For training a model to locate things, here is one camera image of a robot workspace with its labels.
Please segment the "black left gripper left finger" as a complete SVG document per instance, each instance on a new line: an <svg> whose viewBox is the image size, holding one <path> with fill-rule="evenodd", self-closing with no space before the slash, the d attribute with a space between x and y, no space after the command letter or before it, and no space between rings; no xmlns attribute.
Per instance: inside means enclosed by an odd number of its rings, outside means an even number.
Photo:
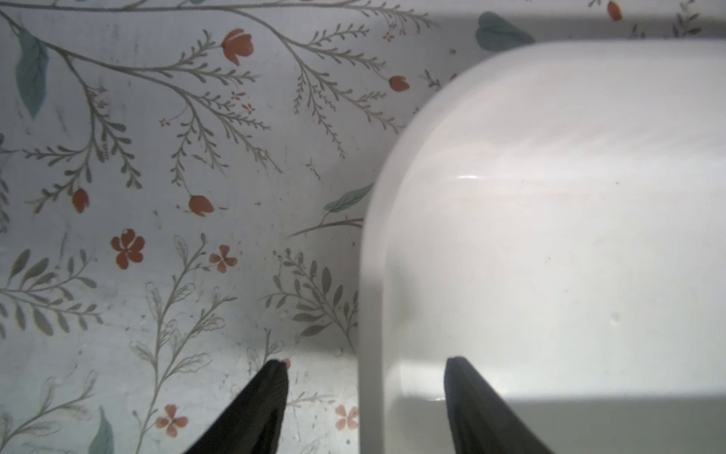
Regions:
<svg viewBox="0 0 726 454"><path fill-rule="evenodd" d="M271 359L186 453L276 453L288 394L287 365Z"/></svg>

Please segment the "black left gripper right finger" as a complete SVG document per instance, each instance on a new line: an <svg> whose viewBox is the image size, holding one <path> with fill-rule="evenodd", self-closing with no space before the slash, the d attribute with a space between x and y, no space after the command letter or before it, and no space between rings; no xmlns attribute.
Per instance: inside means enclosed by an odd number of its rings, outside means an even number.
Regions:
<svg viewBox="0 0 726 454"><path fill-rule="evenodd" d="M446 361L446 412L457 454L551 454L464 357Z"/></svg>

